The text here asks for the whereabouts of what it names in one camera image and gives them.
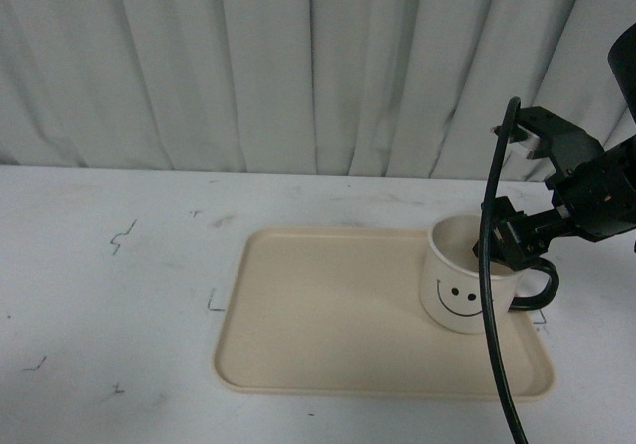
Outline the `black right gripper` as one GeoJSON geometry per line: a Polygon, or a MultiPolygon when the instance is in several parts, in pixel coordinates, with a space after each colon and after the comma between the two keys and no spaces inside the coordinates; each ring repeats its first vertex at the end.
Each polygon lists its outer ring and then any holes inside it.
{"type": "Polygon", "coordinates": [[[599,242],[635,228],[635,139],[608,151],[587,135],[542,138],[535,153],[547,157],[555,172],[545,179],[552,208],[528,216],[508,196],[484,200],[472,253],[483,252],[486,227],[487,260],[511,270],[546,267],[543,255],[552,239],[577,236],[599,242]]]}

